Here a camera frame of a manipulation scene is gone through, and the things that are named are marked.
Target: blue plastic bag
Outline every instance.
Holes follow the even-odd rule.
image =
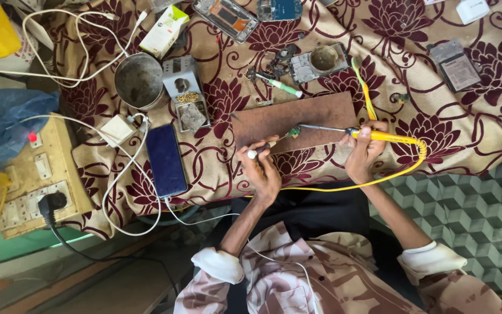
[[[30,132],[38,133],[48,118],[32,119],[21,124],[17,122],[37,115],[48,115],[59,107],[59,94],[50,94],[33,89],[0,89],[0,168],[18,156],[28,143]]]

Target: person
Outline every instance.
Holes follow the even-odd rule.
[[[388,131],[385,122],[368,121],[357,140],[345,135],[340,141],[353,147],[345,169],[355,184],[374,180],[372,166],[386,145],[370,139],[372,128]],[[425,313],[421,304],[409,300],[415,297],[393,288],[400,274],[417,288],[428,313],[502,313],[497,294],[461,269],[466,259],[432,241],[380,186],[309,194],[283,190],[293,194],[280,200],[282,180],[269,149],[256,160],[247,157],[248,150],[276,139],[237,151],[255,195],[236,199],[232,210],[237,212],[241,204],[244,209],[220,244],[193,256],[201,269],[177,297],[174,313],[224,313],[241,307],[245,299],[230,302],[228,295],[243,285],[247,308],[232,312]],[[378,257],[393,241],[373,237],[367,198],[394,233],[391,239],[398,239],[400,256]],[[376,275],[393,263],[403,271]]]

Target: black pants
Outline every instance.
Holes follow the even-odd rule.
[[[331,182],[311,187],[333,189],[354,185],[353,182]],[[241,213],[250,198],[232,200],[232,212]],[[218,246],[237,216],[224,217],[207,239],[207,246]],[[402,253],[398,240],[390,230],[369,218],[367,196],[360,189],[339,192],[282,190],[261,216],[249,239],[264,229],[284,221],[292,240],[308,240],[329,232],[353,232],[372,243],[373,256],[379,270],[375,272],[384,282],[410,302],[423,308],[421,299],[408,281],[396,257]],[[227,295],[226,314],[247,313],[245,280],[232,285]]]

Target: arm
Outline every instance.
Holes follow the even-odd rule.
[[[176,298],[175,314],[223,313],[226,310],[230,283],[243,279],[238,256],[259,218],[274,203],[282,187],[282,178],[269,155],[270,150],[265,149],[258,159],[247,157],[247,151],[277,139],[277,136],[270,136],[237,151],[243,174],[255,185],[255,196],[227,231],[218,251],[207,247],[193,256],[191,260],[201,270]]]
[[[266,142],[276,140],[278,136],[270,136],[249,147],[243,146],[237,151],[243,174],[255,185],[255,196],[220,242],[219,249],[233,256],[239,256],[259,218],[274,203],[282,187],[282,178],[270,156],[270,149],[261,152],[258,159],[250,159],[247,157],[247,152],[263,146]]]
[[[357,141],[348,136],[340,141],[340,145],[348,142],[348,146],[354,148],[345,167],[357,184],[374,180],[371,168],[385,147],[384,141],[370,139],[371,127],[388,131],[385,122],[369,121],[362,126]],[[497,294],[478,278],[461,270],[466,265],[465,258],[431,241],[379,186],[361,189],[400,241],[404,252],[398,261],[412,284],[418,286],[429,313],[502,313],[502,301]]]
[[[385,220],[404,250],[416,249],[432,242],[422,228],[408,217],[396,201],[380,186],[374,184],[361,189],[379,211],[381,218]]]
[[[386,141],[371,140],[371,128],[381,132],[388,132],[385,122],[370,120],[361,126],[358,139],[345,135],[340,141],[348,142],[353,151],[346,160],[346,173],[356,184],[367,183],[375,180],[371,168],[375,159],[385,149]],[[371,203],[379,211],[381,218],[385,220],[403,249],[415,249],[431,243],[431,239],[423,230],[415,224],[404,210],[390,197],[380,186],[368,185],[361,188]]]

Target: hand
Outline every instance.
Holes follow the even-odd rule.
[[[247,152],[278,139],[278,135],[268,136],[260,142],[251,144],[249,147],[243,146],[237,151],[243,174],[255,185],[256,192],[253,199],[256,198],[262,204],[266,204],[266,207],[274,203],[282,188],[282,178],[275,167],[272,156],[270,156],[270,149],[263,150],[256,159],[247,157]]]
[[[361,125],[361,130],[358,134],[358,139],[354,139],[348,134],[344,135],[340,140],[340,146],[347,142],[348,146],[352,147],[352,153],[346,159],[346,173],[355,184],[363,184],[374,180],[371,168],[375,159],[383,152],[386,141],[372,140],[371,128],[381,132],[388,132],[388,123],[377,120],[369,120],[364,125]]]

